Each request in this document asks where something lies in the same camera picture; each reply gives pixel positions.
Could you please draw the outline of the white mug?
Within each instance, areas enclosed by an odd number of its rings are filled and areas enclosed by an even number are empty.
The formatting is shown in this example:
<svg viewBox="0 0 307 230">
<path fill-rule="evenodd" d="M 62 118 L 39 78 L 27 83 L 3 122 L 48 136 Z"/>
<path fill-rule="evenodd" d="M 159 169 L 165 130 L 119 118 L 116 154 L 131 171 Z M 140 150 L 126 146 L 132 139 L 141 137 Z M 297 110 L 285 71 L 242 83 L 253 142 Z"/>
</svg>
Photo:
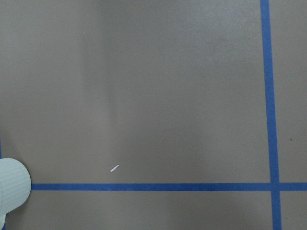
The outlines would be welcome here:
<svg viewBox="0 0 307 230">
<path fill-rule="evenodd" d="M 29 197 L 31 177 L 18 160 L 0 160 L 0 228 L 5 224 L 6 214 L 21 206 Z"/>
</svg>

